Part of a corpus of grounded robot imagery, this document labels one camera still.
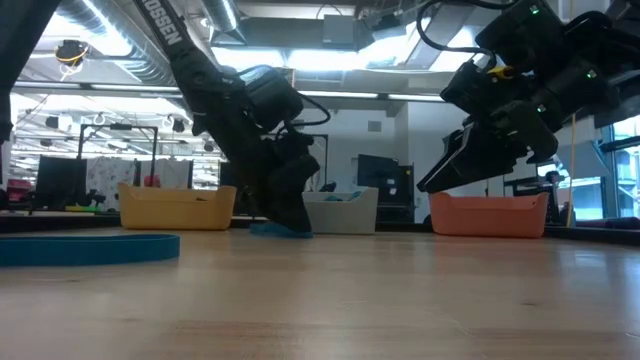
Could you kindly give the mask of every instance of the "ceiling pipe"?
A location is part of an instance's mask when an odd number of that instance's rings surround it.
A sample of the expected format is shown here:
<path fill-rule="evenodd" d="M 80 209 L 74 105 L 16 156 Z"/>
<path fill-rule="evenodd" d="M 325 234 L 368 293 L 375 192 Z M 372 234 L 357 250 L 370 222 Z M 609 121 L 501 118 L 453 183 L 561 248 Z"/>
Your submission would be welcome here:
<path fill-rule="evenodd" d="M 240 30 L 240 11 L 233 0 L 202 0 L 204 13 L 216 32 L 223 32 L 246 45 Z"/>
<path fill-rule="evenodd" d="M 130 46 L 131 61 L 118 66 L 147 85 L 173 85 L 169 62 L 138 25 L 113 0 L 63 0 L 56 13 L 72 24 L 85 28 L 96 37 L 112 36 L 117 31 Z"/>

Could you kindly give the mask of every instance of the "ceiling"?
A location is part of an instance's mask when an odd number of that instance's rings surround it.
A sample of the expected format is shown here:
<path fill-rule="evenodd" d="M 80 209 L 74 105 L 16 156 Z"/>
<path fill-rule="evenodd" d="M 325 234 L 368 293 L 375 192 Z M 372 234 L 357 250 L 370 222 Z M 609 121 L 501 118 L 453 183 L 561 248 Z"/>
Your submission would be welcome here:
<path fill-rule="evenodd" d="M 82 3 L 83 0 L 69 0 Z M 92 1 L 96 6 L 104 6 L 102 20 L 114 24 L 108 36 L 96 36 L 86 28 L 73 24 L 67 17 L 54 15 L 47 30 L 38 43 L 32 58 L 24 68 L 21 80 L 37 81 L 65 81 L 78 83 L 109 83 L 109 84 L 142 84 L 141 78 L 132 71 L 132 64 L 143 64 L 149 69 L 168 71 L 168 63 L 155 44 L 149 28 L 144 23 L 139 11 L 132 0 L 84 0 Z M 323 6 L 318 0 L 304 0 L 291 4 L 284 0 L 236 0 L 242 14 L 241 26 L 245 21 L 261 19 L 265 26 L 264 38 L 272 28 L 269 24 L 299 19 L 317 24 L 322 23 L 325 15 L 335 15 L 338 10 L 345 16 L 352 16 L 364 22 L 370 28 L 383 14 L 400 13 L 406 35 L 380 40 L 362 49 L 358 53 L 350 51 L 300 51 L 295 48 L 270 48 L 248 44 L 238 46 L 210 46 L 210 29 L 205 19 L 201 0 L 172 0 L 177 12 L 187 20 L 189 32 L 196 44 L 209 56 L 216 55 L 221 65 L 235 67 L 236 70 L 259 63 L 273 63 L 276 66 L 295 68 L 294 85 L 299 90 L 312 91 L 346 91 L 366 93 L 404 93 L 404 94 L 434 94 L 443 89 L 452 72 L 468 56 L 455 53 L 441 53 L 427 46 L 419 40 L 415 30 L 417 6 L 422 1 L 399 0 L 335 0 L 333 6 Z M 568 0 L 550 1 L 551 5 L 561 16 L 568 17 Z M 603 0 L 577 1 L 577 13 L 586 10 L 603 10 Z M 444 4 L 434 13 L 428 22 L 427 31 L 437 42 L 451 46 L 472 46 L 473 38 L 498 13 L 496 11 L 478 9 L 460 4 Z M 125 35 L 116 36 L 118 31 Z M 286 34 L 292 41 L 296 36 L 291 32 Z M 54 49 L 62 40 L 76 39 L 87 41 L 92 51 L 82 64 L 81 71 L 71 73 L 52 56 Z M 136 59 L 141 54 L 148 56 L 148 63 L 123 61 L 109 55 L 126 55 L 131 49 L 119 50 L 115 45 L 124 42 L 125 48 L 132 43 L 143 44 L 136 53 Z M 401 107 L 401 103 L 381 100 L 359 99 L 320 99 L 330 110 L 367 109 L 387 111 L 394 116 Z M 202 145 L 206 135 L 194 138 L 190 134 L 190 120 L 183 107 L 183 103 L 176 100 L 153 98 L 115 98 L 100 96 L 60 95 L 55 92 L 50 95 L 23 93 L 12 96 L 14 111 L 16 111 L 16 149 L 22 151 L 63 151 L 74 152 L 77 149 L 77 137 L 81 124 L 127 123 L 134 125 L 158 126 L 160 139 L 165 143 L 159 148 L 160 154 L 181 154 L 184 156 L 201 155 Z M 185 119 L 187 130 L 184 133 L 174 133 L 171 120 Z M 61 120 L 59 128 L 48 128 L 45 125 L 47 117 L 57 116 Z M 141 140 L 149 134 L 140 131 L 123 133 L 103 129 L 95 135 L 92 141 L 85 145 L 85 152 L 101 153 L 113 152 L 113 146 L 107 146 L 107 140 L 116 141 L 119 138 Z M 53 145 L 43 146 L 42 137 L 53 139 Z M 170 140 L 182 140 L 183 144 L 169 144 Z M 134 155 L 148 155 L 150 143 L 131 143 L 124 152 Z M 208 157 L 218 154 L 209 153 Z M 14 162 L 14 170 L 25 173 L 32 171 L 33 164 Z"/>

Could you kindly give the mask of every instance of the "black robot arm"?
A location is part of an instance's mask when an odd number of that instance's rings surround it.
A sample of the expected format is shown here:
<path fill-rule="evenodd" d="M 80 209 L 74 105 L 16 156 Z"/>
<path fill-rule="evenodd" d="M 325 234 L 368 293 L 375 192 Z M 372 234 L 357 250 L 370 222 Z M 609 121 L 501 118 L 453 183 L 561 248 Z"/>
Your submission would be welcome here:
<path fill-rule="evenodd" d="M 417 185 L 423 192 L 511 173 L 530 151 L 528 163 L 549 159 L 558 148 L 554 133 L 573 114 L 615 109 L 624 100 L 621 86 L 636 82 L 640 38 L 613 28 L 602 13 L 565 25 L 545 0 L 500 6 L 502 14 L 476 37 L 481 49 L 471 51 L 497 56 L 504 66 L 487 71 L 471 60 L 441 93 L 469 117 L 444 139 L 444 156 Z"/>
<path fill-rule="evenodd" d="M 268 66 L 225 74 L 196 47 L 168 0 L 134 2 L 169 59 L 194 135 L 211 134 L 264 216 L 310 231 L 302 192 L 320 167 L 309 155 L 313 138 L 291 125 L 303 109 L 300 94 Z M 264 136 L 282 122 L 284 136 Z"/>

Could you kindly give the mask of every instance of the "wooden table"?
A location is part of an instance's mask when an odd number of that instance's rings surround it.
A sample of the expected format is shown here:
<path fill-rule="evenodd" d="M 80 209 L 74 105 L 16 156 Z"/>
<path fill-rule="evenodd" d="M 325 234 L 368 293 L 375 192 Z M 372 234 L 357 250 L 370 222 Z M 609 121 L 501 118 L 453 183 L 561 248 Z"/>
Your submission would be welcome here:
<path fill-rule="evenodd" d="M 181 235 L 176 261 L 0 270 L 0 359 L 640 359 L 634 249 Z"/>

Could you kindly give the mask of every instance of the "white bin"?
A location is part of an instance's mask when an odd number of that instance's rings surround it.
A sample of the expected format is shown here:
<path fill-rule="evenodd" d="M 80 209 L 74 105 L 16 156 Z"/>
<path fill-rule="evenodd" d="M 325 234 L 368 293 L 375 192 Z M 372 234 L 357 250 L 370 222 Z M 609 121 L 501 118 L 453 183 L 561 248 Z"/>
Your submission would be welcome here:
<path fill-rule="evenodd" d="M 367 188 L 356 199 L 352 193 L 306 192 L 302 194 L 315 234 L 363 234 L 376 231 L 378 189 Z M 325 201 L 335 196 L 343 201 Z"/>

